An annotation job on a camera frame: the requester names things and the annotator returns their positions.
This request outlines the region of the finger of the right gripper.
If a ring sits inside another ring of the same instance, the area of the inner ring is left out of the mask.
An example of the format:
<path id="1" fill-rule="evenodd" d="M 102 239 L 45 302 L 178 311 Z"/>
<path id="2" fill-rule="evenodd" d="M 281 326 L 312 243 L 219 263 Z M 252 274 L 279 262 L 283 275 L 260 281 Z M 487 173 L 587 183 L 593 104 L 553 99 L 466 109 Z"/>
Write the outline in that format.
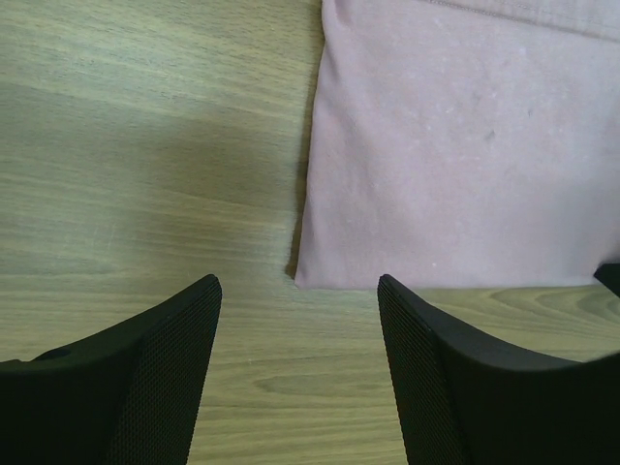
<path id="1" fill-rule="evenodd" d="M 603 263 L 594 273 L 595 279 L 616 296 L 620 296 L 620 263 Z"/>

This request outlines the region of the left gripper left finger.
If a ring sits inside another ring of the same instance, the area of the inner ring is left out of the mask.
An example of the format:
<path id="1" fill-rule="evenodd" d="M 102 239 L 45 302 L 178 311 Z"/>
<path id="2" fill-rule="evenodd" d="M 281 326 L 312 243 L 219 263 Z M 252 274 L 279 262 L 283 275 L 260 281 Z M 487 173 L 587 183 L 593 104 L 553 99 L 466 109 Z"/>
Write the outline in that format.
<path id="1" fill-rule="evenodd" d="M 2 463 L 187 463 L 221 304 L 209 274 L 91 336 L 2 362 Z"/>

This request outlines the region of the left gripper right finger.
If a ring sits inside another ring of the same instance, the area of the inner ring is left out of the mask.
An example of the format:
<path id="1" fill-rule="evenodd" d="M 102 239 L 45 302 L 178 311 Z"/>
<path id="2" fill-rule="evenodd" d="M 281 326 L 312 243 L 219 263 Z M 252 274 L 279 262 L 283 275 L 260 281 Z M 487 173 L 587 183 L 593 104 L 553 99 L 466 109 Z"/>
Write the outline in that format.
<path id="1" fill-rule="evenodd" d="M 618 355 L 577 362 L 521 348 L 389 275 L 377 295 L 409 463 L 618 462 Z"/>

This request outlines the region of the pink printed t shirt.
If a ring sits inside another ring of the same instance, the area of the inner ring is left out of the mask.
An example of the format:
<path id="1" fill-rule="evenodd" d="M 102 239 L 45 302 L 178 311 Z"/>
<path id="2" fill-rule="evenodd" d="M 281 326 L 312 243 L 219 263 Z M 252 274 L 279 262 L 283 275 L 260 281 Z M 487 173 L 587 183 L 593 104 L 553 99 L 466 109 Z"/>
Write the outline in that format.
<path id="1" fill-rule="evenodd" d="M 325 1 L 295 282 L 582 286 L 619 258 L 615 1 Z"/>

